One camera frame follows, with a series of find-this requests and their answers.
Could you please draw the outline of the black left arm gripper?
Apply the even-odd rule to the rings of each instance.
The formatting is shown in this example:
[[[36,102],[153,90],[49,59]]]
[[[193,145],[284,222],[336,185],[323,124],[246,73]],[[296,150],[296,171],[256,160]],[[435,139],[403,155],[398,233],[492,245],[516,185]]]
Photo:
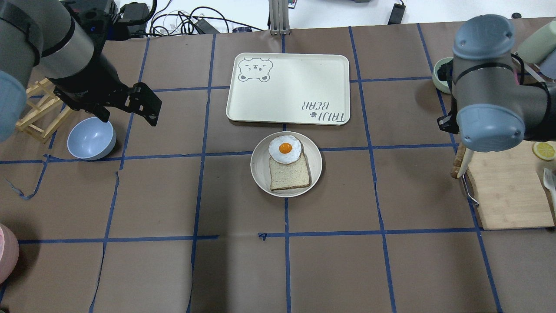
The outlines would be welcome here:
[[[136,83],[133,87],[124,84],[107,91],[95,93],[71,93],[54,88],[54,95],[60,98],[70,109],[83,110],[95,115],[100,121],[107,123],[110,118],[109,108],[116,108],[127,113],[135,113],[155,127],[158,123],[162,101],[145,83]]]

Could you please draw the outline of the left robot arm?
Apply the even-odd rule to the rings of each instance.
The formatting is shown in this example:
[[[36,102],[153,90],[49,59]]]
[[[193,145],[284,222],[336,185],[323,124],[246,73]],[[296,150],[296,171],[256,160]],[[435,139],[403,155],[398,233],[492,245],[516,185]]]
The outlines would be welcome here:
[[[125,85],[103,55],[109,28],[146,23],[156,10],[138,20],[113,19],[103,10],[87,17],[59,0],[1,2],[1,140],[15,130],[26,106],[30,73],[38,68],[54,84],[54,95],[70,109],[109,121],[114,107],[158,123],[162,101],[145,84]]]

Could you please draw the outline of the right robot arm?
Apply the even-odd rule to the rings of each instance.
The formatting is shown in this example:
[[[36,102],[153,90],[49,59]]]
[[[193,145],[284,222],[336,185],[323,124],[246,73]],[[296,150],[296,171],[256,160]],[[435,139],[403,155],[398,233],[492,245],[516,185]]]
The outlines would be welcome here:
[[[526,141],[554,141],[555,84],[521,85],[512,66],[515,28],[507,18],[487,14],[467,20],[453,42],[452,96],[439,129],[458,133],[467,149],[504,151]]]

